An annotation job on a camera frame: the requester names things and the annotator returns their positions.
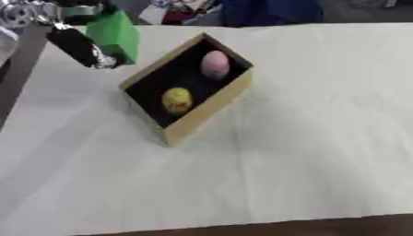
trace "floor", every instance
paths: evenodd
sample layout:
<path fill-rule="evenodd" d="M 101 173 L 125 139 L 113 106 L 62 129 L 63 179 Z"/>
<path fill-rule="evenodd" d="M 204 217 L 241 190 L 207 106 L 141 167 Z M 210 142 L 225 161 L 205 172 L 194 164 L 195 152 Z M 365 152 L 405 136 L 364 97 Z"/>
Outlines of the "floor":
<path fill-rule="evenodd" d="M 131 13 L 134 20 L 150 3 L 150 0 L 113 0 Z M 413 0 L 399 0 L 393 8 L 357 9 L 350 0 L 320 0 L 324 8 L 325 23 L 366 23 L 366 22 L 413 22 Z"/>

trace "wrinkled paper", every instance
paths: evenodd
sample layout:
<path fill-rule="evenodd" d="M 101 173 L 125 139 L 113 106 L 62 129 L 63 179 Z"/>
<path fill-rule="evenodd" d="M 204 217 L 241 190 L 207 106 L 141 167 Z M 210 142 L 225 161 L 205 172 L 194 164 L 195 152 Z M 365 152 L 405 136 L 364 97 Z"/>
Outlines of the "wrinkled paper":
<path fill-rule="evenodd" d="M 413 212 L 413 25 L 138 29 L 112 71 L 46 47 L 0 133 L 0 235 Z M 254 84 L 167 148 L 117 86 L 202 31 Z"/>

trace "green cube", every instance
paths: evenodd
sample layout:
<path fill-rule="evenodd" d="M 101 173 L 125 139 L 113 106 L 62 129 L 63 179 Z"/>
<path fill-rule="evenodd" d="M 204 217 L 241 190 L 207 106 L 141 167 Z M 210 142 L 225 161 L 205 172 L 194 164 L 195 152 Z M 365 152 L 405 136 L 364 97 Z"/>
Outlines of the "green cube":
<path fill-rule="evenodd" d="M 126 64 L 136 63 L 138 33 L 124 11 L 117 11 L 90 22 L 86 31 L 105 54 L 122 54 Z"/>

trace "cloth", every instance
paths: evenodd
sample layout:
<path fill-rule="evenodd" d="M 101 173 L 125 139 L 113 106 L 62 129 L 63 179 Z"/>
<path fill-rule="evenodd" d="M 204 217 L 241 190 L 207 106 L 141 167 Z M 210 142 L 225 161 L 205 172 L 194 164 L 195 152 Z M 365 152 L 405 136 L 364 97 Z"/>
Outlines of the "cloth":
<path fill-rule="evenodd" d="M 224 25 L 276 26 L 322 22 L 318 0 L 222 0 Z"/>
<path fill-rule="evenodd" d="M 413 212 L 413 25 L 139 31 L 113 71 L 46 47 L 0 134 L 0 235 Z M 167 148 L 117 86 L 202 31 L 254 84 Z"/>

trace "cardboard box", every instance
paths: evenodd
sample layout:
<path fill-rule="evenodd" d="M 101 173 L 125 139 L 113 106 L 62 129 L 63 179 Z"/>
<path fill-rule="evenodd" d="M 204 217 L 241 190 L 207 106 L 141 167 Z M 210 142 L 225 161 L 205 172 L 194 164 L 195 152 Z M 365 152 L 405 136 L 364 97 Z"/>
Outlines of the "cardboard box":
<path fill-rule="evenodd" d="M 202 58 L 214 50 L 230 58 L 230 72 L 220 81 L 204 77 L 200 69 Z M 173 146 L 245 91 L 252 72 L 250 62 L 203 33 L 126 79 L 120 89 L 161 139 Z M 193 108 L 181 116 L 167 113 L 161 102 L 162 94 L 176 87 L 188 89 L 194 98 Z"/>

